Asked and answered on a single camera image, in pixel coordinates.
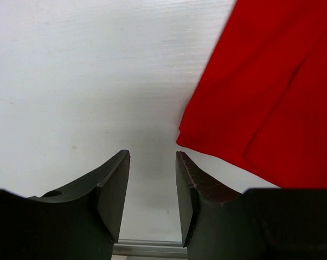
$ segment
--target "metal strip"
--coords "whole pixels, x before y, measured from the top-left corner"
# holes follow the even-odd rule
[[[182,243],[149,240],[120,239],[114,245],[113,255],[188,259]]]

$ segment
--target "folded red cloth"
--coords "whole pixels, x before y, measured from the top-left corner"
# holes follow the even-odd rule
[[[327,0],[238,0],[177,143],[281,187],[327,187]]]

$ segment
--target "red fabric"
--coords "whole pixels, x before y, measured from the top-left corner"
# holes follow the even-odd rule
[[[327,187],[327,0],[238,0],[177,143],[281,187]]]

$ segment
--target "red cloth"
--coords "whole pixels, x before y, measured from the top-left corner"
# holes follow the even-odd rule
[[[281,187],[327,187],[327,0],[238,0],[177,143]]]

